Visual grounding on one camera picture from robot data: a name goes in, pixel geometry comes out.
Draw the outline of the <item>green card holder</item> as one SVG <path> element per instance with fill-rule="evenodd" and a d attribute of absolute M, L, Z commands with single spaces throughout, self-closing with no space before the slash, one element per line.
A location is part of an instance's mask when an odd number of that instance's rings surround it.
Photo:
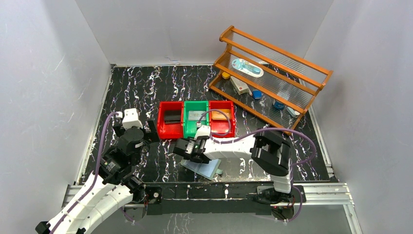
<path fill-rule="evenodd" d="M 220 159 L 211 160 L 208 164 L 205 163 L 196 163 L 189 160 L 183 159 L 181 165 L 185 168 L 195 172 L 196 174 L 203 176 L 208 180 L 213 180 L 215 175 L 222 175 L 223 170 L 219 169 L 221 164 Z"/>

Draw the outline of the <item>red bin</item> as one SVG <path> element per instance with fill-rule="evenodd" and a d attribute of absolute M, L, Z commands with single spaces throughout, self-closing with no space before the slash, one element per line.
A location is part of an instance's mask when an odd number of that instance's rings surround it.
<path fill-rule="evenodd" d="M 162 101 L 159 103 L 157 132 L 160 139 L 184 137 L 183 110 L 183 101 Z"/>
<path fill-rule="evenodd" d="M 209 125 L 213 137 L 235 137 L 235 111 L 233 101 L 209 101 L 209 109 L 222 111 L 224 114 L 211 111 Z"/>

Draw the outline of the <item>green bin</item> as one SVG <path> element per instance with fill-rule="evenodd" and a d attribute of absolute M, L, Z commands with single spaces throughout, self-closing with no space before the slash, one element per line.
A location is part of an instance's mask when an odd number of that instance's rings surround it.
<path fill-rule="evenodd" d="M 195 137 L 197 131 L 197 122 L 201 118 L 201 115 L 208 110 L 209 102 L 206 100 L 184 102 L 184 138 Z"/>

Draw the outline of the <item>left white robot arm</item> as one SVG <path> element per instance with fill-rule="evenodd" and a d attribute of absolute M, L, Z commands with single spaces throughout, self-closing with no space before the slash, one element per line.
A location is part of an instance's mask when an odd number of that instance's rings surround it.
<path fill-rule="evenodd" d="M 69 203 L 49 221 L 40 222 L 38 234 L 90 234 L 99 224 L 126 204 L 148 203 L 155 188 L 131 171 L 149 152 L 150 143 L 159 141 L 155 124 L 149 131 L 137 124 L 114 127 L 119 139 L 101 157 L 98 169 L 90 175 Z"/>

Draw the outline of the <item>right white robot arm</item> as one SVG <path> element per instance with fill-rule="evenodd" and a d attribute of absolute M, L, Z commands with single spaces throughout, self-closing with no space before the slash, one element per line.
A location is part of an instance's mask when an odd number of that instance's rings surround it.
<path fill-rule="evenodd" d="M 292 190 L 290 149 L 290 142 L 277 132 L 262 131 L 239 138 L 180 138 L 172 152 L 201 164 L 222 158 L 248 157 L 270 175 L 276 192 L 288 194 Z"/>

